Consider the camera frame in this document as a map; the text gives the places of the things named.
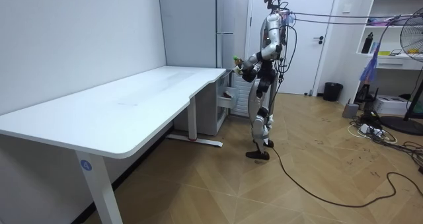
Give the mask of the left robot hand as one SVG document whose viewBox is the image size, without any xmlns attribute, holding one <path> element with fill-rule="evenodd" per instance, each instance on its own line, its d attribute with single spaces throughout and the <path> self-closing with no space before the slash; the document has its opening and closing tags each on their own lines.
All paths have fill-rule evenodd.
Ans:
<svg viewBox="0 0 423 224">
<path fill-rule="evenodd" d="M 249 60 L 242 61 L 240 64 L 238 64 L 238 68 L 241 74 L 249 71 L 252 66 L 253 64 Z"/>
</svg>

